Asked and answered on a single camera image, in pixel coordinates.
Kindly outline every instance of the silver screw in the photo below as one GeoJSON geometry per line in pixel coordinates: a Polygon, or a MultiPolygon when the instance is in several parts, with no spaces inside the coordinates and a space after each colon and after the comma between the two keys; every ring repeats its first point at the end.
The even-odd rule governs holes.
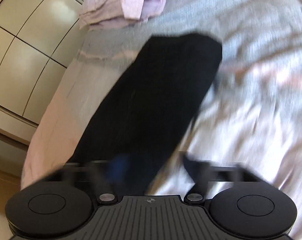
{"type": "Polygon", "coordinates": [[[110,193],[105,193],[105,194],[101,194],[99,199],[101,201],[112,201],[115,199],[115,196],[113,194],[110,193]]]}
{"type": "Polygon", "coordinates": [[[190,200],[190,201],[200,201],[203,199],[203,197],[200,195],[200,194],[197,194],[197,193],[192,193],[192,194],[189,194],[187,196],[187,199],[190,200]]]}

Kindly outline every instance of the black pants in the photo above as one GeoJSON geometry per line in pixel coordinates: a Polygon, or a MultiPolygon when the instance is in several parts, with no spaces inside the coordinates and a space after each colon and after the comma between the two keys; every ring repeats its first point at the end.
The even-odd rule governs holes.
{"type": "Polygon", "coordinates": [[[143,194],[171,156],[218,70],[222,46],[200,34],[151,37],[91,118],[69,162],[127,157],[128,194],[143,194]]]}

